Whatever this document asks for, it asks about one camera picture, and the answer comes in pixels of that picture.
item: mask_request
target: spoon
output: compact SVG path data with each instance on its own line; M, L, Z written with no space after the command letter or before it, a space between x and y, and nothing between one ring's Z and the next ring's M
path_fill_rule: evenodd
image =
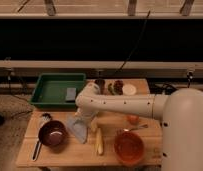
M124 129L124 131L134 131L134 130L144 129L144 128L148 128L148 124L140 125L140 126L137 126L135 128Z

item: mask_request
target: bowl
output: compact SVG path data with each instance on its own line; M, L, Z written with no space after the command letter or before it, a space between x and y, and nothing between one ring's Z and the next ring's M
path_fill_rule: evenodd
M144 143L135 133L122 131L114 140L117 159L125 166L137 165L144 157Z
M67 131L64 124L57 120L45 123L39 130L39 141L46 146L57 146L66 138Z
M132 95L135 95L137 90L136 90L136 87L132 84L125 84L123 87L122 87L122 92L124 95L127 95L127 96L132 96Z

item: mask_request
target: food item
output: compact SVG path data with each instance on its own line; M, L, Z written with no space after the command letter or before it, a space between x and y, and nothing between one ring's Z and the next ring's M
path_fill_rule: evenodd
M124 83L122 80L116 80L114 82L114 85L113 85L113 88L114 88L114 91L119 94L119 95L122 95L123 94L123 91L122 91L122 87L123 87Z
M136 87L132 84L125 84L122 87L122 91L123 91L124 95L128 95L128 96L135 95L136 94Z
M98 129L97 119L96 117L90 122L89 127L93 133L96 133Z
M130 124L136 125L139 121L139 116L136 115L128 115L127 120Z
M104 93L104 87L105 87L105 80L104 79L96 79L95 83L99 86L101 94Z
M98 128L97 131L96 131L95 150L96 150L97 155L102 155L103 152L104 152L101 128Z
M110 94L112 94L112 95L118 95L118 94L114 91L114 89L113 89L113 84L112 84L112 83L108 84L108 91L109 91Z

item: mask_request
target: utensil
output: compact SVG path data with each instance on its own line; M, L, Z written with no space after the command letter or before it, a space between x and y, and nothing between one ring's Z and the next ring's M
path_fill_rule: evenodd
M130 128L130 129L123 129L124 131L134 131L134 130L138 130L138 129L144 129L144 128L148 128L148 124L144 124L144 125L139 125L138 127L135 128Z
M43 124L49 122L51 119L52 119L52 117L51 117L51 115L49 113L42 114L42 116L40 117L39 127L41 128L43 126ZM33 156L32 156L33 161L37 160L37 158L39 156L41 146L42 146L42 143L40 142L40 140L38 138L37 141L36 141L36 145L35 145Z

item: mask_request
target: green tray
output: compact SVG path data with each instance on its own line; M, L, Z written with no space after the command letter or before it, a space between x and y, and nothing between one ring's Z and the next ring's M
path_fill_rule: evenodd
M76 108L75 102L66 102L67 88L76 88L77 94L86 84L83 73L46 73L38 78L30 103L37 108Z

